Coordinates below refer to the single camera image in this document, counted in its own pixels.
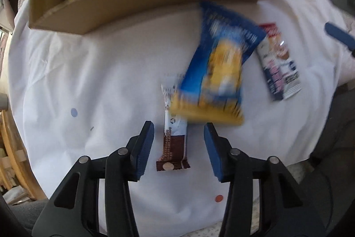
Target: red and white snack wrapper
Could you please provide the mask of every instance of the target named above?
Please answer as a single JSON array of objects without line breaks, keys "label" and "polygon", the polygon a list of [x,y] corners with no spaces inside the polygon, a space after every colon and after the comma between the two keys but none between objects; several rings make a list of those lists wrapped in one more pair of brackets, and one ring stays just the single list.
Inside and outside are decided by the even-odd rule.
[{"label": "red and white snack wrapper", "polygon": [[301,90],[299,73],[294,60],[290,56],[287,44],[275,23],[262,24],[262,29],[268,34],[270,51],[275,56],[275,64],[283,79],[283,98],[287,99]]},{"label": "red and white snack wrapper", "polygon": [[190,168],[186,156],[187,120],[170,113],[171,97],[182,76],[166,76],[162,82],[165,102],[163,155],[157,160],[157,171]]},{"label": "red and white snack wrapper", "polygon": [[280,66],[276,60],[276,54],[269,38],[265,39],[256,48],[260,63],[264,70],[266,83],[269,87],[273,100],[284,99],[284,80],[280,71]]}]

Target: chocolate bar wrapper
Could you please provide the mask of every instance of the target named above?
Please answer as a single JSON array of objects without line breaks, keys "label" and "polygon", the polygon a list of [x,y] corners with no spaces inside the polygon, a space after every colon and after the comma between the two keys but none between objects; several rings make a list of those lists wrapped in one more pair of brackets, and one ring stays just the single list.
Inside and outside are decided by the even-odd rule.
[{"label": "chocolate bar wrapper", "polygon": [[268,35],[270,50],[273,51],[275,64],[282,75],[283,98],[292,97],[302,88],[295,61],[291,58],[287,44],[275,23],[262,24],[260,27]]},{"label": "chocolate bar wrapper", "polygon": [[165,102],[163,155],[157,160],[157,171],[190,168],[186,156],[187,120],[170,112],[171,97],[182,76],[166,76],[162,91]]}]

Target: yellow package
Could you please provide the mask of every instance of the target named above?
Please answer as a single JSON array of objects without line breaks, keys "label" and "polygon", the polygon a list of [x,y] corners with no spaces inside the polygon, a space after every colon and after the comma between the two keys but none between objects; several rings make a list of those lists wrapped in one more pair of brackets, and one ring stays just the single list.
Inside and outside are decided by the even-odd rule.
[{"label": "yellow package", "polygon": [[266,33],[245,17],[202,1],[202,32],[171,113],[189,121],[241,125],[241,69]]}]

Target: brown wrapper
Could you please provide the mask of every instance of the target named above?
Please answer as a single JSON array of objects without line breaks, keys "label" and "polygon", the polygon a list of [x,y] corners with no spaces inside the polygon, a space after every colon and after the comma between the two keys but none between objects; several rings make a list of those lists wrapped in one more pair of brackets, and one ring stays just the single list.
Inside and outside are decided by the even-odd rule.
[{"label": "brown wrapper", "polygon": [[165,101],[163,154],[157,160],[157,171],[190,168],[186,156],[187,120],[170,114],[171,96],[175,93],[180,77],[168,76],[162,84]]}]

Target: white fabric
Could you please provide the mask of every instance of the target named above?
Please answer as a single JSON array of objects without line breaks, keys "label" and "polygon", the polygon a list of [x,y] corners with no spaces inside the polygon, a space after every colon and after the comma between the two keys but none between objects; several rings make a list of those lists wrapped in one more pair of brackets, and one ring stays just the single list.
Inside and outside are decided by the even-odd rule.
[{"label": "white fabric", "polygon": [[[340,64],[349,53],[326,36],[324,24],[345,24],[327,0],[264,0],[232,8],[258,23],[276,22],[300,72],[302,90],[272,102],[257,56],[243,65],[240,127],[217,131],[252,157],[277,155],[286,164],[306,159],[323,129]],[[156,134],[146,173],[130,184],[140,235],[179,236],[223,217],[228,184],[214,177],[203,125],[189,125],[190,169],[156,171],[163,147],[163,74],[183,73],[198,45],[201,14],[182,7],[145,14],[85,36],[30,30],[29,2],[16,17],[9,52],[10,102],[33,172],[48,197],[81,155],[109,155],[139,133],[145,120]],[[71,115],[71,109],[78,112]],[[220,203],[215,196],[223,195]],[[100,221],[104,225],[103,195]]]}]

